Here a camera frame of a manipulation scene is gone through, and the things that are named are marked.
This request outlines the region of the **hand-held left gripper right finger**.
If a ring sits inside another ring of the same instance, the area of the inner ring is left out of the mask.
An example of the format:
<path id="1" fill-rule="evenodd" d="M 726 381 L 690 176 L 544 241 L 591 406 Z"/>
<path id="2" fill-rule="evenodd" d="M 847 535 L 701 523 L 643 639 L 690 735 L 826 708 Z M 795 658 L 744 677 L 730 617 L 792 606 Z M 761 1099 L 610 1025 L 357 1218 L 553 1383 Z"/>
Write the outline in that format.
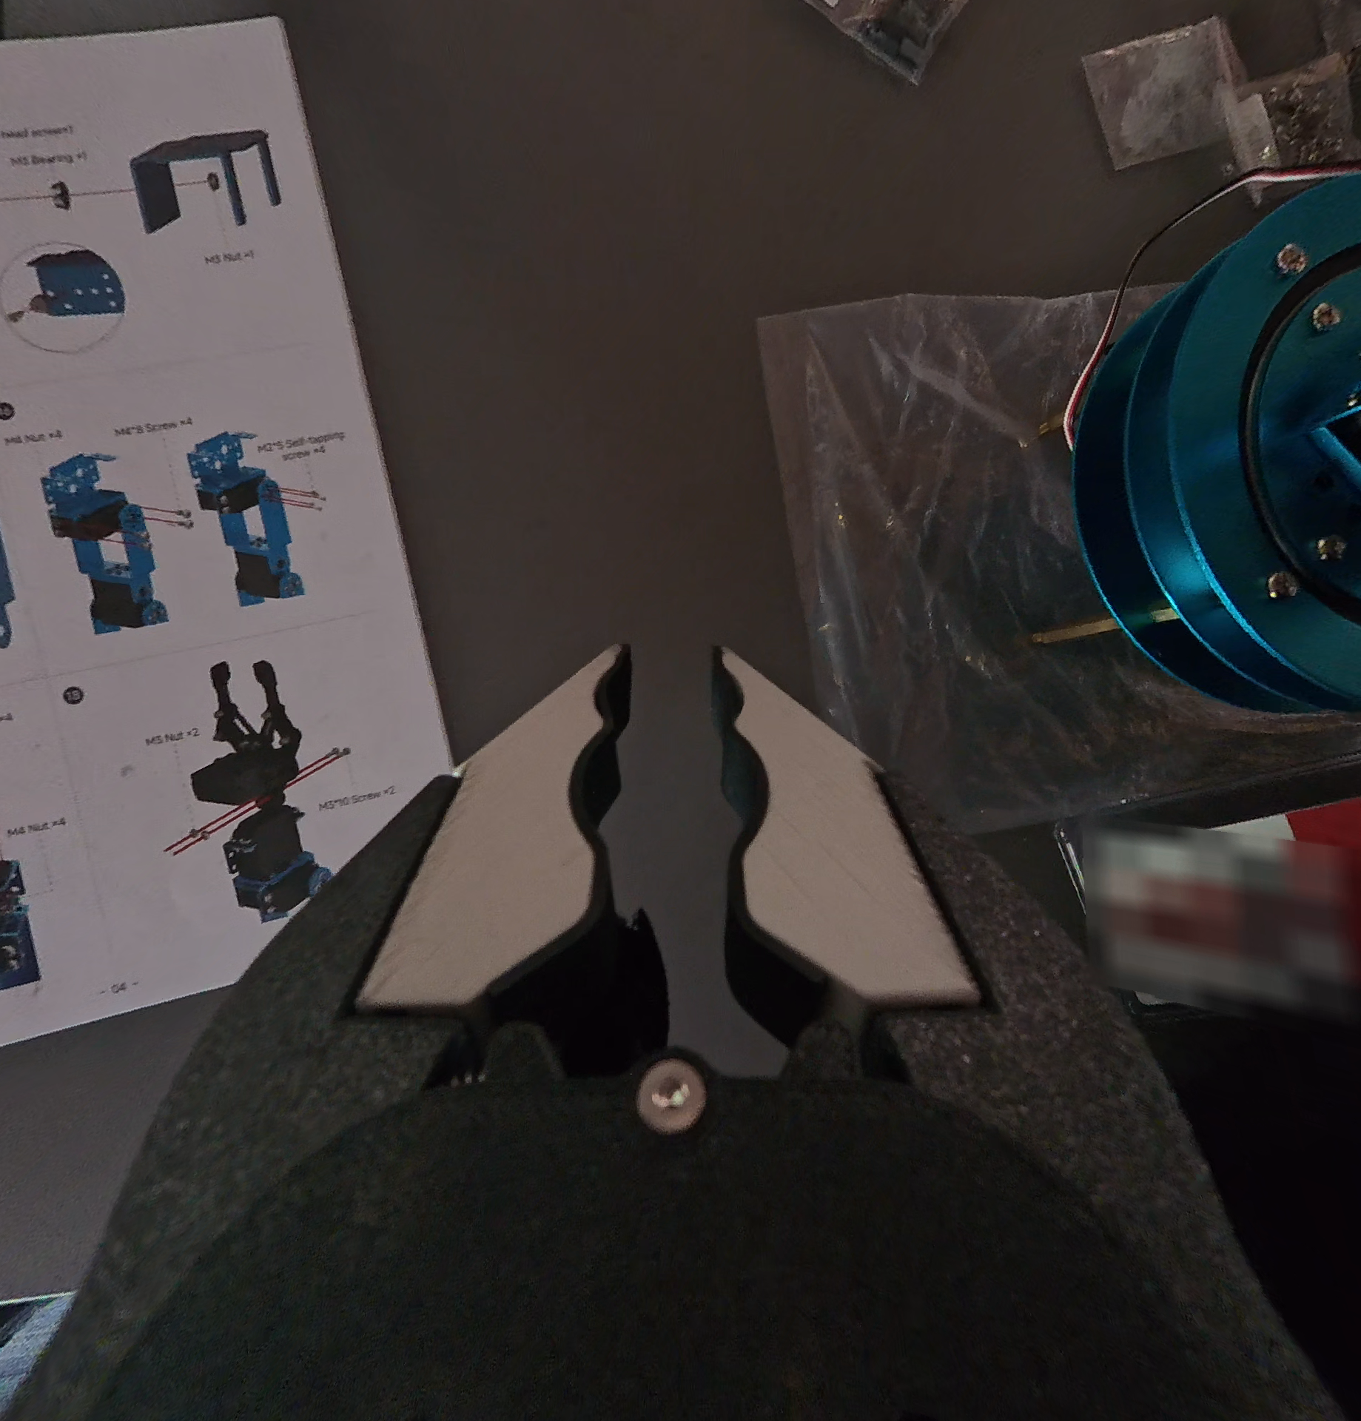
<path id="1" fill-rule="evenodd" d="M 742 1010 L 979 1007 L 878 766 L 730 648 L 711 655 L 711 711 L 736 821 L 724 978 Z"/>

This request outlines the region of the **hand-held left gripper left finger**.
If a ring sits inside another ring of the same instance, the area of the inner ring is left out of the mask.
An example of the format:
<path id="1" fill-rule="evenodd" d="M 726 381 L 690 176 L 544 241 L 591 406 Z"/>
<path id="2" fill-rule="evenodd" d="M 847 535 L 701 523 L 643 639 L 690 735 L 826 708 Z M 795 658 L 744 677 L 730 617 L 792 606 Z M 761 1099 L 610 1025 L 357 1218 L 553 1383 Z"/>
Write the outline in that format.
<path id="1" fill-rule="evenodd" d="M 464 762 L 357 1010 L 550 1019 L 603 999 L 619 948 L 600 825 L 630 692 L 630 648 L 604 648 Z"/>

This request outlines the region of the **blue toy robot arm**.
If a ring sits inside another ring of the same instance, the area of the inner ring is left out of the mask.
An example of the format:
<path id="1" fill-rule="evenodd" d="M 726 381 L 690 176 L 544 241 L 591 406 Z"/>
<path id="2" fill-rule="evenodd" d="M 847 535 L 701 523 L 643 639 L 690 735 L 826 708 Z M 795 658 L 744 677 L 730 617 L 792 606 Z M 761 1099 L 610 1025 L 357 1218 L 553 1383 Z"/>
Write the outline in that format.
<path id="1" fill-rule="evenodd" d="M 1301 184 L 1115 335 L 1062 415 L 1079 551 L 1115 628 L 1204 695 L 1361 713 L 1361 159 Z"/>

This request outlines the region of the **white assembly instruction manual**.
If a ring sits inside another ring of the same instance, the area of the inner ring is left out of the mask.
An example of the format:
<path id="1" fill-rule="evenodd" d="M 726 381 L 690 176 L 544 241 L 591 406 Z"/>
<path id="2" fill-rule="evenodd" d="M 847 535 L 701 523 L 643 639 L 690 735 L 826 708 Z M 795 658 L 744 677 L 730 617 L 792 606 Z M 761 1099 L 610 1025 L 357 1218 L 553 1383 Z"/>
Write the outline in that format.
<path id="1" fill-rule="evenodd" d="M 279 19 L 0 41 L 0 1047 L 235 982 L 448 769 Z"/>

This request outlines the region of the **group of hardware bags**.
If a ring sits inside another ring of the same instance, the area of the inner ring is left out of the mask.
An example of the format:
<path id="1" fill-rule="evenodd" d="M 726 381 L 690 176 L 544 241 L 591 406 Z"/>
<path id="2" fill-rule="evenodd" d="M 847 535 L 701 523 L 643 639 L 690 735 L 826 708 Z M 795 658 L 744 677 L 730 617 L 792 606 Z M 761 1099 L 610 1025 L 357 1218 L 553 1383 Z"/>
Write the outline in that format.
<path id="1" fill-rule="evenodd" d="M 806 2 L 884 75 L 1068 97 L 1115 173 L 1361 161 L 1361 2 Z"/>

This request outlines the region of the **dark grey desk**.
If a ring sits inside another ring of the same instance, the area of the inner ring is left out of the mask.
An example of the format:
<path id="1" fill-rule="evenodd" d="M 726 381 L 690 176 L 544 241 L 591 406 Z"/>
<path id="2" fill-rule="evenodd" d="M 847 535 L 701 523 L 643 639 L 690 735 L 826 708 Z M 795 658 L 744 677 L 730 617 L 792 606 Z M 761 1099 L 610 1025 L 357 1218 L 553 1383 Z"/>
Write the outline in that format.
<path id="1" fill-rule="evenodd" d="M 1079 59 L 1221 16 L 1251 76 L 1313 2 L 968 2 L 920 85 L 752 2 L 0 2 L 0 36 L 279 14 L 295 59 L 449 747 L 633 651 L 618 905 L 671 1037 L 781 1055 L 729 999 L 710 648 L 815 705 L 757 319 L 903 292 L 1112 287 L 1217 186 L 1115 171 Z"/>

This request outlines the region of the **large clear plastic bag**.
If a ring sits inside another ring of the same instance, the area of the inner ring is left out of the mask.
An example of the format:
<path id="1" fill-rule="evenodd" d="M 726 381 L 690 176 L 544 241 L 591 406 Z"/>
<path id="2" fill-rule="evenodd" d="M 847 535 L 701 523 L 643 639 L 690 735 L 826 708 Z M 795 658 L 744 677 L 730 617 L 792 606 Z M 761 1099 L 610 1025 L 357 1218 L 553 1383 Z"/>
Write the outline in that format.
<path id="1" fill-rule="evenodd" d="M 1149 806 L 1211 821 L 1361 796 L 1361 716 L 1235 708 L 1118 631 L 1056 418 L 1112 292 L 903 292 L 760 319 L 834 729 L 962 831 Z"/>

